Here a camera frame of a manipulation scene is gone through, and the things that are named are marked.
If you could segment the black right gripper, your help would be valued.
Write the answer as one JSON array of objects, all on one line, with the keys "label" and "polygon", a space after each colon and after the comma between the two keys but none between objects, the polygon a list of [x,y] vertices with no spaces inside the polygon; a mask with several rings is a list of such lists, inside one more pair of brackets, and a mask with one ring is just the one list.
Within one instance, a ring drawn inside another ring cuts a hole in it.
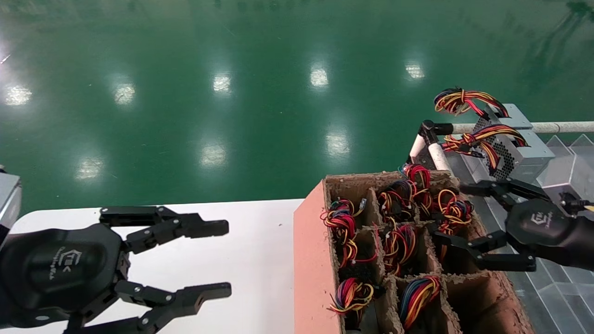
[{"label": "black right gripper", "polygon": [[[456,235],[433,231],[433,241],[452,246],[469,254],[480,270],[536,271],[536,257],[559,265],[581,266],[581,218],[567,216],[542,188],[517,179],[480,180],[461,184],[459,192],[479,197],[492,197],[503,209],[510,209],[505,220],[505,231],[467,240]],[[511,197],[529,199],[518,203]],[[507,246],[510,236],[528,252],[518,254],[491,254]]]}]

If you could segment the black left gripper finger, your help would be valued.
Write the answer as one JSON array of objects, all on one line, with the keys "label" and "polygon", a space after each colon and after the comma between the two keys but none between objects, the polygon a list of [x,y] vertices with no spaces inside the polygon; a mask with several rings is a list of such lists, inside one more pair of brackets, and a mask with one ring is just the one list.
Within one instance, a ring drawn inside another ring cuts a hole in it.
[{"label": "black left gripper finger", "polygon": [[213,283],[169,292],[138,283],[119,281],[117,296],[132,304],[149,308],[141,317],[131,317],[86,327],[83,317],[70,317],[66,334],[156,334],[176,318],[196,315],[208,300],[228,298],[230,283]]},{"label": "black left gripper finger", "polygon": [[100,222],[110,227],[142,227],[127,235],[126,252],[140,254],[178,238],[226,235],[227,220],[204,220],[198,213],[178,213],[165,206],[115,206],[100,210]]}]

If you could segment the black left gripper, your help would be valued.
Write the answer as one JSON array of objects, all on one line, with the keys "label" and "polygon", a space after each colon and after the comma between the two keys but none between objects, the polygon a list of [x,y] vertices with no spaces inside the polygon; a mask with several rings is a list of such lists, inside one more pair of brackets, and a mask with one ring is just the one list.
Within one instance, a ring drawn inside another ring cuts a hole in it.
[{"label": "black left gripper", "polygon": [[123,239],[103,224],[8,235],[0,260],[2,328],[73,315],[91,321],[117,301],[115,285],[128,277]]}]

